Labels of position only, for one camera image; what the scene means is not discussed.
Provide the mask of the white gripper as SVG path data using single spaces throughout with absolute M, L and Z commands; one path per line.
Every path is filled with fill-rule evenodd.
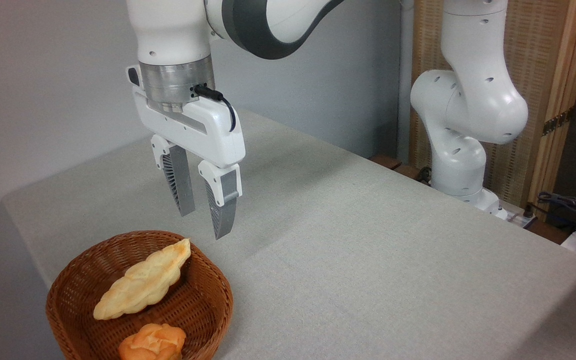
M 198 165 L 205 181 L 215 239 L 233 230 L 237 199 L 243 194 L 240 163 L 246 155 L 237 111 L 206 96 L 168 112 L 146 96 L 137 65 L 126 68 L 132 96 L 142 124 L 154 133 L 151 147 L 163 171 L 174 203 L 184 217 L 195 210 L 186 150 L 204 159 Z

